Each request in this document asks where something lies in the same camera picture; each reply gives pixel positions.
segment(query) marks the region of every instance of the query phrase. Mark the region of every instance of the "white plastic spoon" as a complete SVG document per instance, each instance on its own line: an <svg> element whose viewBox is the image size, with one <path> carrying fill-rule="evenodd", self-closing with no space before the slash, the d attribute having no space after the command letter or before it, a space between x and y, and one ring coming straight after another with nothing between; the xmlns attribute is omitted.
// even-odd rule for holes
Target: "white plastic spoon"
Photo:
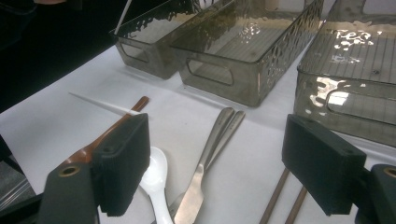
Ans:
<svg viewBox="0 0 396 224"><path fill-rule="evenodd" d="M168 163L165 154L157 148L151 147L149 167L143 174L140 187L148 194L154 208L155 219L158 224L173 224L165 200L165 184Z"/></svg>

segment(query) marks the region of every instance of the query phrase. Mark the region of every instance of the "brown stick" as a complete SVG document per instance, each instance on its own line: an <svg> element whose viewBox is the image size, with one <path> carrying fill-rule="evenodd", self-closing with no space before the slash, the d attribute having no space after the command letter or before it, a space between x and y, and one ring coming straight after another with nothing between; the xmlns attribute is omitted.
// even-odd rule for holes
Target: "brown stick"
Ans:
<svg viewBox="0 0 396 224"><path fill-rule="evenodd" d="M134 111L142 110L146 104L149 102L149 98L147 96L143 96L140 100L132 107ZM107 129L104 133L102 133L98 138L96 138L93 142L89 145L85 146L84 148L80 149L72 156L70 156L67 160L65 160L62 164L69 164L72 162L90 162L92 159L92 152L96 149L102 140L116 127L118 127L121 123L123 123L126 119L131 117L132 115L126 114L121 119L119 119L116 123L114 123L109 129Z"/></svg>
<svg viewBox="0 0 396 224"><path fill-rule="evenodd" d="M267 204L265 208L264 215L262 215L262 220L260 224L266 224L270 220L274 207L276 205L277 198L279 197L280 193L282 192L283 186L285 185L286 179L288 178L290 171L285 167L283 170L282 176L280 177L279 181L277 182L276 188L274 190L273 195L271 196L270 202Z"/></svg>
<svg viewBox="0 0 396 224"><path fill-rule="evenodd" d="M298 194L297 199L294 202L294 205L290 210L288 219L286 220L285 224L294 223L294 220L297 218L297 215L300 212L300 208L301 208L301 205L303 204L306 193L307 193L306 188L304 186L302 186L300 193Z"/></svg>

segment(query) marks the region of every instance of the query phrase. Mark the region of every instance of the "white table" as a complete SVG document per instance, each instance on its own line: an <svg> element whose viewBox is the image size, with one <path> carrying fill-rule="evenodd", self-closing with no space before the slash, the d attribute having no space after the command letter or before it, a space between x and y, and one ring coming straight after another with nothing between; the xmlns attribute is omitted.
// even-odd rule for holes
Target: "white table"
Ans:
<svg viewBox="0 0 396 224"><path fill-rule="evenodd" d="M132 107L147 95L143 109L149 115L150 142L168 159L166 197L172 202L190 183L212 125L220 110L232 106L247 115L207 173L205 200L197 223L259 223L284 169L281 149L286 117L292 113L296 66L280 79L258 108L249 108L184 86L179 74L162 80L125 66L115 47L76 71L0 115L0 134L25 172L36 193L44 190L47 174L76 150L86 146L120 116L86 103L69 92L114 105ZM370 153L366 167L396 164L396 149L343 135ZM370 148L381 153L372 156ZM273 213L282 223L301 184L290 176ZM142 189L134 195L123 217L101 215L102 223L151 223L149 197ZM353 223L354 215L326 217L307 196L297 223Z"/></svg>

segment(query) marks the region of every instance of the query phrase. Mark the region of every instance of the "clear plastic bin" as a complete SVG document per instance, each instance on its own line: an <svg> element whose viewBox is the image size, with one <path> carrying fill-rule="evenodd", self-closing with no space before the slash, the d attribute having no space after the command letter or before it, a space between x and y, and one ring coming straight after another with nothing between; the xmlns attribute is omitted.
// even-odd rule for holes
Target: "clear plastic bin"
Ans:
<svg viewBox="0 0 396 224"><path fill-rule="evenodd" d="M196 0L169 0L110 34L125 64L168 79L177 71L170 43L222 7L220 2L201 10Z"/></svg>
<svg viewBox="0 0 396 224"><path fill-rule="evenodd" d="M258 106L318 31L323 7L267 10L265 1L234 0L174 41L183 83Z"/></svg>
<svg viewBox="0 0 396 224"><path fill-rule="evenodd" d="M396 15L365 3L334 3L298 66L294 112L396 147Z"/></svg>

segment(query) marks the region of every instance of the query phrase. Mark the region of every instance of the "dark background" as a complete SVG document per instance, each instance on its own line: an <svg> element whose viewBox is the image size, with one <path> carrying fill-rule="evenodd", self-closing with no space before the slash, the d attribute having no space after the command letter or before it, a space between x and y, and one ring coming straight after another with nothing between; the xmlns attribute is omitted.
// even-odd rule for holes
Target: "dark background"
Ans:
<svg viewBox="0 0 396 224"><path fill-rule="evenodd" d="M0 113L67 75L113 46L126 0L84 0L82 10L67 4L37 5L21 40L0 51ZM165 0L133 0L124 21Z"/></svg>

